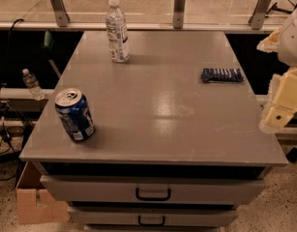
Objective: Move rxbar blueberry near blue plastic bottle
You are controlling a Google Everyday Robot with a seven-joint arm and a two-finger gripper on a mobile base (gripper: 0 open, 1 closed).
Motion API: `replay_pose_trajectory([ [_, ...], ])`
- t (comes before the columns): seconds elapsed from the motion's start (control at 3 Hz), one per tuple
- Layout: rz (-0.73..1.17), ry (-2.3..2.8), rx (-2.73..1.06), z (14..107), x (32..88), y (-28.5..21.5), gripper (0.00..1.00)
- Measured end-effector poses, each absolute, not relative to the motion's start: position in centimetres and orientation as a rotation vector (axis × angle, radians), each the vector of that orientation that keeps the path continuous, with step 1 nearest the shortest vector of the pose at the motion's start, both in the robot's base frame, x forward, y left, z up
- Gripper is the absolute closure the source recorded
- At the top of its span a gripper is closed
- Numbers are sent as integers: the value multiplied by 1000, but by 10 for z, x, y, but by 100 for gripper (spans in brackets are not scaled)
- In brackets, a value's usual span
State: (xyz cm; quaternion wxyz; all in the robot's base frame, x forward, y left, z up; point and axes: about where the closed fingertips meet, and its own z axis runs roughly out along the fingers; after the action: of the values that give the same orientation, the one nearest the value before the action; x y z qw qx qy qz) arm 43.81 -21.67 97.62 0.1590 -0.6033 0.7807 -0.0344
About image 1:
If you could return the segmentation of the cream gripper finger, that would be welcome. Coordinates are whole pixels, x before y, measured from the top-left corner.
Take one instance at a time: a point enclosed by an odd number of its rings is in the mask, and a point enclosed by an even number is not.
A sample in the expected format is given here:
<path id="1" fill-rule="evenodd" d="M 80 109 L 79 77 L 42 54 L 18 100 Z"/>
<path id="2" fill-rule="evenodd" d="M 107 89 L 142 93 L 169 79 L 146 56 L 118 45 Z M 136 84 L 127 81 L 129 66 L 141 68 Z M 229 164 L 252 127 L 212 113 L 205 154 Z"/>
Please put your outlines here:
<path id="1" fill-rule="evenodd" d="M 297 67 L 291 67 L 283 75 L 273 74 L 259 129 L 264 133 L 277 133 L 289 123 L 296 112 Z"/>
<path id="2" fill-rule="evenodd" d="M 281 29 L 276 29 L 264 40 L 260 41 L 256 49 L 266 53 L 277 52 L 279 50 L 279 37 Z"/>

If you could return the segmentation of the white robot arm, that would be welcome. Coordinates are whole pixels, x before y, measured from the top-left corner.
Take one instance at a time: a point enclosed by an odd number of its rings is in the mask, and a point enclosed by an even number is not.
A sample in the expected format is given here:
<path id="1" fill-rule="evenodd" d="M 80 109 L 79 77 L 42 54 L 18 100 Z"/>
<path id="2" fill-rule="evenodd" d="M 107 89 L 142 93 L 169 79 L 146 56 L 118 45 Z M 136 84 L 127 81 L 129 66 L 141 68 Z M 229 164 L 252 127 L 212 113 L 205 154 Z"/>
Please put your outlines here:
<path id="1" fill-rule="evenodd" d="M 282 27 L 262 40 L 256 49 L 267 53 L 277 52 L 279 61 L 289 66 L 283 75 L 272 76 L 268 101 L 259 122 L 262 132 L 277 133 L 297 112 L 297 8 Z"/>

